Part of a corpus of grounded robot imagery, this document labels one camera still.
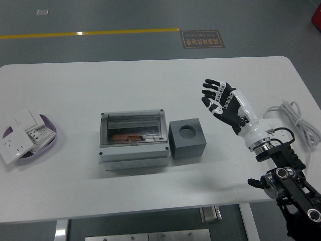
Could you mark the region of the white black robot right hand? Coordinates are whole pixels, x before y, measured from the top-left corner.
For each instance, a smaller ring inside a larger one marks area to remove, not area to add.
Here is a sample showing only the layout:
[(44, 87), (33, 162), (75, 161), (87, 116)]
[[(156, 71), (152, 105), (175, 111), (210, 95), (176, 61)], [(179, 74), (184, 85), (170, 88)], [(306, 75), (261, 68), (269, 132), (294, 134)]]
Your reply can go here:
[(227, 82), (206, 79), (202, 102), (209, 112), (232, 127), (241, 136), (247, 149), (257, 155), (272, 148), (268, 133), (260, 126), (253, 108), (241, 91)]

